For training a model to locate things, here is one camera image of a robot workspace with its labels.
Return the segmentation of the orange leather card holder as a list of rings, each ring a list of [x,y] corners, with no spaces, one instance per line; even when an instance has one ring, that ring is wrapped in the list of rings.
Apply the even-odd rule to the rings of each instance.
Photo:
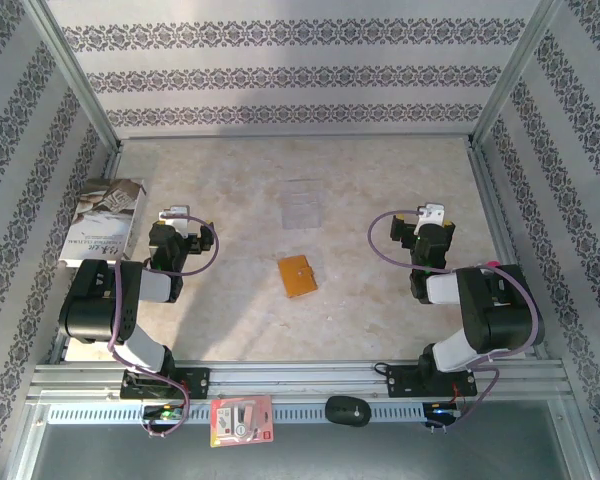
[[[278,268],[288,298],[302,296],[318,289],[314,271],[305,255],[280,259]]]

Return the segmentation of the clear acrylic card stand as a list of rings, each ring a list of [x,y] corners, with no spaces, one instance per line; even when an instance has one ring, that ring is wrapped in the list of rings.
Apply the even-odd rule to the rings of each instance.
[[[323,184],[318,179],[294,179],[281,184],[281,223],[285,230],[316,229],[322,225]]]

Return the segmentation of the white printed book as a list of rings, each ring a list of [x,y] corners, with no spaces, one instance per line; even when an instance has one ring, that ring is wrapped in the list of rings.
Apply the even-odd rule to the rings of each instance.
[[[146,204],[144,181],[90,179],[82,189],[59,261],[78,268],[84,260],[129,260]]]

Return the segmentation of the small electronics board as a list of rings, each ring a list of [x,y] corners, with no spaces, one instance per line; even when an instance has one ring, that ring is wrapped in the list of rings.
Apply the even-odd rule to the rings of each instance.
[[[156,421],[177,422],[183,418],[184,413],[183,405],[148,405],[144,407],[142,420],[147,423]]]
[[[451,402],[424,403],[425,417],[440,421],[442,418],[459,418],[462,415],[461,408]]]

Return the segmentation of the black computer mouse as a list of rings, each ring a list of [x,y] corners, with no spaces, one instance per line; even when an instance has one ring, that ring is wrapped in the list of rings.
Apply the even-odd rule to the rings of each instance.
[[[364,427],[371,419],[371,407],[365,400],[351,396],[331,396],[325,404],[325,418],[334,424]]]

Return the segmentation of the red flash drive package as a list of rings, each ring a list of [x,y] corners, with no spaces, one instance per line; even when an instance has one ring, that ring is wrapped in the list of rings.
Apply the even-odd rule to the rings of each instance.
[[[274,440],[270,396],[248,396],[211,401],[212,448],[270,443]]]

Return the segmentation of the grey metal shelf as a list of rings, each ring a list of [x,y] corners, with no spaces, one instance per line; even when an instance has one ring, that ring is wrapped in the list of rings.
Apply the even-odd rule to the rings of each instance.
[[[270,443],[223,448],[203,406],[165,440],[139,424],[50,425],[51,406],[28,410],[4,480],[600,480],[569,401],[487,402],[444,432],[275,424]]]

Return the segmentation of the aluminium side rail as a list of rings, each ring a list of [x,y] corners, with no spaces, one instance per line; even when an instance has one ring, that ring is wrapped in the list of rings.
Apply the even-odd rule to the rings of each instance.
[[[496,259],[504,264],[522,266],[516,246],[511,240],[507,212],[494,186],[489,165],[481,151],[465,141],[466,152],[485,213],[489,233],[496,252]]]
[[[109,179],[116,176],[122,152],[123,146],[120,146],[118,153],[111,154],[107,159],[106,164],[102,167],[102,170],[99,171],[100,178]],[[52,302],[47,309],[47,313],[49,314],[48,319],[51,321],[51,337],[48,345],[46,343],[44,344],[48,348],[43,352],[43,355],[39,360],[39,363],[41,364],[57,364],[64,362],[67,351],[71,347],[71,340],[59,331],[58,317],[77,269],[67,267],[67,264],[64,261],[58,261],[56,266],[54,285],[49,296],[49,300],[52,300]],[[103,357],[105,354],[101,353],[102,348],[103,347],[95,347],[91,353],[87,352],[87,356],[85,357],[87,358],[87,361],[101,361],[106,358],[106,356]]]

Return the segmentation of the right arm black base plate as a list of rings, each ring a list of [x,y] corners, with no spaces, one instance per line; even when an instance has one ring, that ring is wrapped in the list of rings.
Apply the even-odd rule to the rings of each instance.
[[[475,397],[477,384],[472,373],[425,373],[415,365],[390,365],[387,370],[387,390],[391,398],[451,398],[456,394]]]

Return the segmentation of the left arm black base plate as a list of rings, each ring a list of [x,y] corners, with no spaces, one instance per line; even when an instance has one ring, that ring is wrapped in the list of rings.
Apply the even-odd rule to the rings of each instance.
[[[170,379],[188,391],[189,398],[207,398],[210,370],[208,368],[176,368]],[[122,400],[184,400],[182,392],[166,383],[145,374],[124,371],[120,388]]]

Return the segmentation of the aluminium wall rail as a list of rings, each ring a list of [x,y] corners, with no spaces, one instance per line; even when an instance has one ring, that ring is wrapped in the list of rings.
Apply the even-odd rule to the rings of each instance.
[[[471,143],[473,137],[470,134],[458,132],[451,133],[282,133],[282,134],[237,134],[237,135],[145,135],[121,138],[120,142],[131,141],[159,141],[159,140],[255,140],[255,139],[376,139],[376,138],[407,138],[407,139],[461,139],[465,143]]]

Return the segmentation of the aluminium mounting rail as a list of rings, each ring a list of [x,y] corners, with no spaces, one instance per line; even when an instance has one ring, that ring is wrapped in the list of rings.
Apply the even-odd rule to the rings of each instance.
[[[182,367],[208,368],[208,397],[270,395],[279,403],[316,403],[331,395],[364,400],[389,398],[387,381],[372,361],[329,362],[200,362]],[[535,357],[496,361],[500,377],[490,401],[556,400],[571,398],[573,389],[559,360]],[[30,404],[113,402],[120,399],[123,367],[115,362],[64,362],[38,365],[26,394]]]

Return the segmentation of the aluminium frame post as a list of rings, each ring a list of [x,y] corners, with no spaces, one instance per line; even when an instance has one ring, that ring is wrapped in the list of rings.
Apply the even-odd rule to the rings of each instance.
[[[539,0],[499,80],[496,82],[475,128],[469,135],[469,145],[472,149],[476,149],[489,133],[510,91],[514,88],[562,3],[563,0]]]
[[[20,1],[99,137],[111,151],[117,152],[120,140],[47,1]]]

